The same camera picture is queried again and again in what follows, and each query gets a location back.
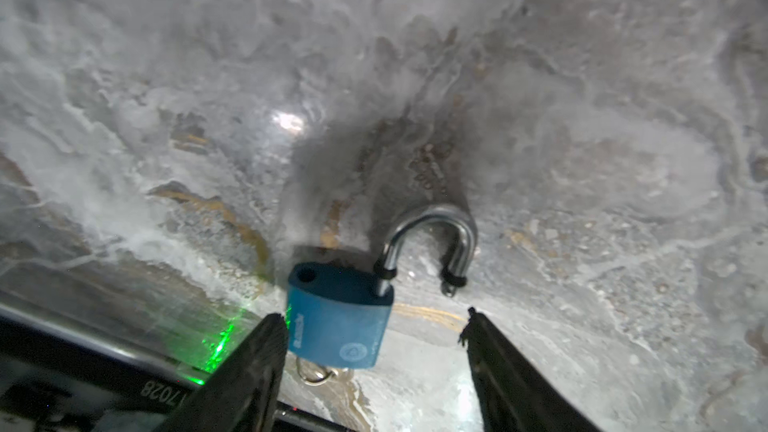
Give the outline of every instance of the padlock body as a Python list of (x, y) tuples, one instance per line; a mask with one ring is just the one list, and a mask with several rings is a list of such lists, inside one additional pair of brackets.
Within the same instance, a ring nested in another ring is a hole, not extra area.
[(288, 279), (286, 322), (289, 350), (302, 359), (334, 368), (376, 364), (395, 293), (374, 295), (376, 277), (308, 262)]

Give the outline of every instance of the yellow stain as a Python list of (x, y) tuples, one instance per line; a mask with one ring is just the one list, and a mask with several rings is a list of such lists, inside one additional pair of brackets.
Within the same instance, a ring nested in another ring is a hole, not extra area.
[(418, 307), (408, 304), (394, 304), (392, 311), (398, 315), (410, 318), (421, 318), (454, 332), (461, 332), (467, 320), (464, 317), (452, 314), (451, 312), (441, 311), (436, 308)]
[(475, 65), (475, 76), (478, 79), (485, 79), (485, 76), (490, 72), (490, 67), (485, 65), (485, 63), (479, 63)]
[(351, 416), (355, 418), (357, 423), (362, 427), (364, 432), (371, 432), (373, 426), (368, 421), (368, 418), (364, 415), (362, 410), (370, 413), (370, 408), (366, 406), (366, 396), (362, 394), (362, 389), (359, 384), (349, 382), (349, 386), (345, 387), (347, 403), (349, 404), (349, 410)]
[(270, 257), (270, 249), (266, 245), (266, 240), (261, 234), (248, 227), (245, 224), (241, 224), (237, 221), (237, 216), (234, 212), (228, 209), (228, 207), (221, 201), (216, 199), (200, 198), (193, 194), (187, 194), (185, 192), (177, 192), (173, 190), (157, 190), (152, 192), (153, 195), (158, 197), (166, 197), (178, 200), (186, 204), (190, 204), (197, 210), (209, 210), (212, 212), (218, 212), (221, 214), (223, 220), (231, 224), (237, 230), (237, 234), (240, 236), (240, 240), (243, 243), (250, 245), (256, 251), (256, 255), (259, 258), (260, 268), (264, 268), (267, 259)]
[(208, 139), (204, 139), (203, 137), (193, 136), (192, 134), (187, 134), (187, 140), (190, 140), (192, 142), (197, 142), (198, 144), (205, 145), (208, 143)]
[(326, 223), (322, 227), (320, 233), (320, 243), (325, 248), (338, 248), (339, 242), (339, 221), (341, 220), (341, 214), (349, 208), (350, 204), (347, 201), (334, 200), (331, 204), (331, 209), (328, 211), (328, 218)]
[(513, 244), (519, 245), (520, 247), (526, 248), (527, 250), (536, 253), (536, 245), (533, 244), (531, 239), (528, 238), (528, 236), (523, 232), (507, 230), (507, 235), (509, 236), (510, 240), (512, 240)]

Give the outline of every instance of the padlock logo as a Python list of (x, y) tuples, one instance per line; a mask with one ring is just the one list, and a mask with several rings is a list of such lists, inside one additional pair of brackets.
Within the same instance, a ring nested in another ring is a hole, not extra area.
[(341, 346), (339, 356), (348, 362), (363, 360), (368, 355), (368, 347), (360, 342), (350, 342)]
[(301, 348), (301, 339), (304, 335), (304, 316), (302, 314), (296, 314), (296, 326), (293, 331), (293, 347)]

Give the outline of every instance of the metal shackle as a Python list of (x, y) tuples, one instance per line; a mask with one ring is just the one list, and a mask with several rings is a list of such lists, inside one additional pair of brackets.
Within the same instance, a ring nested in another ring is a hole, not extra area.
[(379, 260), (373, 266), (378, 277), (374, 293), (379, 297), (389, 290), (389, 283), (397, 275), (397, 259), (402, 250), (404, 239), (408, 232), (424, 224), (444, 223), (456, 229), (457, 240), (453, 254), (447, 264), (442, 267), (440, 290), (447, 296), (453, 297), (456, 290), (467, 283), (467, 268), (472, 261), (477, 244), (477, 226), (474, 219), (466, 211), (453, 204), (434, 204), (412, 210), (401, 216), (389, 230), (384, 241), (384, 249)]

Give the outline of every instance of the wet surface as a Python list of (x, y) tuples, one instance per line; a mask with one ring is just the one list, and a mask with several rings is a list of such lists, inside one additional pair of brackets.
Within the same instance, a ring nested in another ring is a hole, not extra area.
[(485, 312), (605, 430), (763, 430), (766, 0), (0, 0), (0, 288), (199, 368), (294, 263), (408, 240), (371, 370), (281, 399), (480, 430)]

